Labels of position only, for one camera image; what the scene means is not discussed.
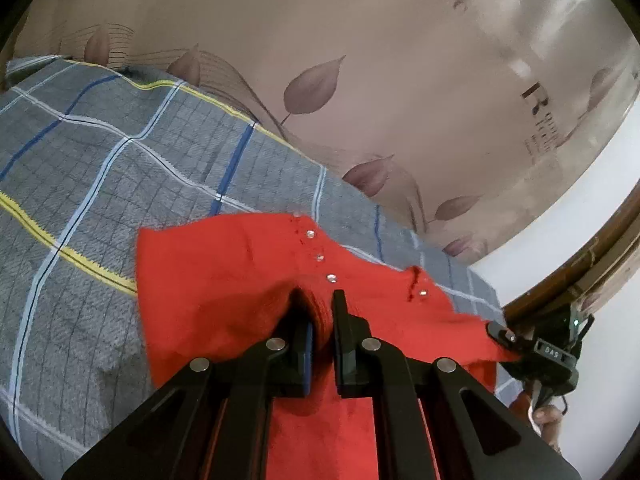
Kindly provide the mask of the person's right hand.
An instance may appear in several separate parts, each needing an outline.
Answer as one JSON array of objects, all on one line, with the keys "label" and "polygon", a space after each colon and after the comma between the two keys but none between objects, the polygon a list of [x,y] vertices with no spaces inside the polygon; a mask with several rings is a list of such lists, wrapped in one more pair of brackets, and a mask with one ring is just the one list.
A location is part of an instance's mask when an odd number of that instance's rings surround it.
[{"label": "person's right hand", "polygon": [[552,404],[545,405],[532,411],[529,419],[532,427],[539,431],[541,439],[555,452],[561,453],[560,432],[563,421],[561,410]]}]

